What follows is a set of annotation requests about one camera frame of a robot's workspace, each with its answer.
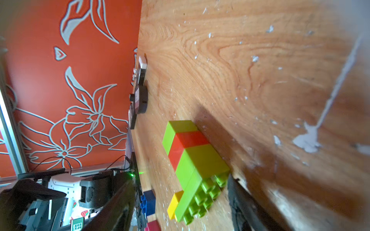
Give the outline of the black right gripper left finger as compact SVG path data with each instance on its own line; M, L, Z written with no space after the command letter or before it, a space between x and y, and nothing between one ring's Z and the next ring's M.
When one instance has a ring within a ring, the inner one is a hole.
M85 231L128 231L135 207L135 183L126 182L115 193L93 220L83 229Z

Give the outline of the long green lego brick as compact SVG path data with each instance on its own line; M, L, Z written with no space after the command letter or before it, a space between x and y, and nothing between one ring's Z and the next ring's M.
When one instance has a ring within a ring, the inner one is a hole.
M184 191L174 212L176 221L189 225L205 216L227 185L229 172L212 145L185 148L176 170Z

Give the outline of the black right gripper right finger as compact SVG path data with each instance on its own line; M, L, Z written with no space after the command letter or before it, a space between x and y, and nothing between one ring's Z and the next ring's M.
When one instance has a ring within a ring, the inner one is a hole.
M235 231L283 230L233 176L228 177L227 190Z

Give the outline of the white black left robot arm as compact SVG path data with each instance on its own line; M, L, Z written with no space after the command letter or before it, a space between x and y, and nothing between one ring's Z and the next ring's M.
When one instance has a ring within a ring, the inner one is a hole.
M135 181L114 168L79 177L65 169L24 173L1 188L3 231L127 231Z

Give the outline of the red lego brick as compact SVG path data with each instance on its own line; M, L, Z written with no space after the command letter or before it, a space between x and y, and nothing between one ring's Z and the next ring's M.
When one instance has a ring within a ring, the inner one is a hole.
M177 170L182 154L186 148L210 144L200 131L175 134L168 157L174 171Z

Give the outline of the small green lego brick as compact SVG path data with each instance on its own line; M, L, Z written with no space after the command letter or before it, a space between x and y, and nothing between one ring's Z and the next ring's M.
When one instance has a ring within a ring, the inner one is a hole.
M169 121L162 141L166 154L169 155L176 134L192 131L198 131L198 128L191 120Z

